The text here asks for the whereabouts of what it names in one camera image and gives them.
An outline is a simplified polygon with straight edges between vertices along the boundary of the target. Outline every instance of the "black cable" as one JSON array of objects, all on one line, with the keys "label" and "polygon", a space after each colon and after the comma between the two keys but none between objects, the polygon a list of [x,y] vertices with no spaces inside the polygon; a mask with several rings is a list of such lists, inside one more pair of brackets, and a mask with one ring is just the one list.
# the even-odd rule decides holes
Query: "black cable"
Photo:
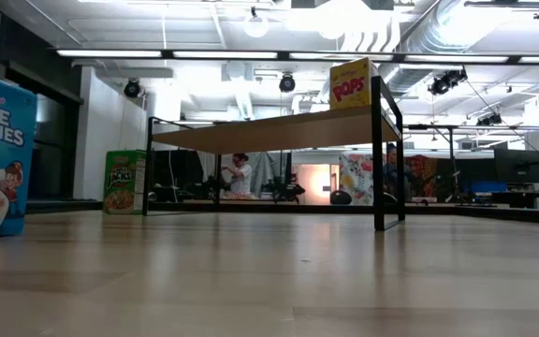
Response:
[{"label": "black cable", "polygon": [[[496,112],[495,109],[493,109],[489,103],[486,101],[486,99],[484,99],[484,97],[482,97],[478,92],[477,90],[475,90],[475,88],[473,88],[472,84],[467,81],[467,84],[469,84],[469,86],[472,88],[473,92],[479,97],[479,99],[482,100],[482,102],[484,102],[484,104],[486,105],[486,107],[488,107],[488,109],[490,109],[493,113],[495,114],[499,114],[498,112]],[[519,134],[511,125],[509,125],[507,122],[504,121],[503,117],[501,116],[501,121],[503,121],[503,123],[511,130],[513,131],[517,136],[519,136],[519,138],[521,140],[523,140],[526,144],[528,144],[532,149],[534,149],[537,153],[539,153],[539,150],[536,149],[533,145],[531,145],[523,135]]]}]

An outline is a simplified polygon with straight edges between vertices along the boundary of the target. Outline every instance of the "white shirt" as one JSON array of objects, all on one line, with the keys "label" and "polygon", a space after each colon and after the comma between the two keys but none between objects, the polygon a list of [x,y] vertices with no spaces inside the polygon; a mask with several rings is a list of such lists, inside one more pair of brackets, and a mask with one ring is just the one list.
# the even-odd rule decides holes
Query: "white shirt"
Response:
[{"label": "white shirt", "polygon": [[250,165],[243,165],[240,168],[236,168],[237,171],[242,173],[241,177],[232,176],[230,182],[230,191],[233,193],[250,194],[251,193],[251,172],[253,169]]}]

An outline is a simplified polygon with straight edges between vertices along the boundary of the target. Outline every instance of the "table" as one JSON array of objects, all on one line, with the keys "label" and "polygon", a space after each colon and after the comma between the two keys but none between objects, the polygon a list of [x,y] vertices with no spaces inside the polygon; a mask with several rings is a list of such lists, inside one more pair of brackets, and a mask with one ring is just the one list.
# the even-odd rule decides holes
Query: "table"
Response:
[{"label": "table", "polygon": [[[390,111],[395,115],[396,123],[388,118],[388,112],[382,107],[382,98],[386,100]],[[397,225],[405,218],[404,198],[397,203],[398,221],[385,224],[384,215],[384,176],[383,142],[397,143],[397,171],[404,171],[402,146],[402,114],[384,80],[380,76],[371,78],[371,105],[317,113],[289,115],[252,122],[231,123],[197,129],[180,130],[153,134],[153,124],[169,123],[160,118],[151,117],[147,133],[147,165],[145,169],[145,193],[143,214],[147,215],[148,192],[151,180],[152,144],[160,142],[182,148],[216,154],[216,176],[221,172],[221,155],[319,148],[329,146],[372,144],[373,154],[373,214],[376,230],[386,230]],[[397,191],[404,195],[404,176],[399,174]],[[215,204],[219,207],[220,185],[215,187]]]}]

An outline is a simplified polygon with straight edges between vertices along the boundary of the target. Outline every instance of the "wooden floor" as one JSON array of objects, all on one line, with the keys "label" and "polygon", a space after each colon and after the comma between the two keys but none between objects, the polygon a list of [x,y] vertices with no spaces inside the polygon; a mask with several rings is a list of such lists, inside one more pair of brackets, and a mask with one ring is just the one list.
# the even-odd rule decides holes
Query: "wooden floor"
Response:
[{"label": "wooden floor", "polygon": [[0,336],[539,337],[539,225],[100,212],[0,239]]}]

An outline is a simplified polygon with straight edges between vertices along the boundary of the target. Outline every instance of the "cartoon character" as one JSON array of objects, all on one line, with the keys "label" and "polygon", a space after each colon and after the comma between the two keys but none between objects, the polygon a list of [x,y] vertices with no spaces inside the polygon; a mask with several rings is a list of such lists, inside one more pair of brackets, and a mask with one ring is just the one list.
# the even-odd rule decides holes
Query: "cartoon character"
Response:
[{"label": "cartoon character", "polygon": [[7,200],[9,200],[8,215],[22,216],[20,206],[18,205],[18,195],[16,194],[16,188],[22,186],[23,183],[22,163],[19,161],[13,161],[6,167],[6,178],[1,182],[1,192],[3,192]]}]

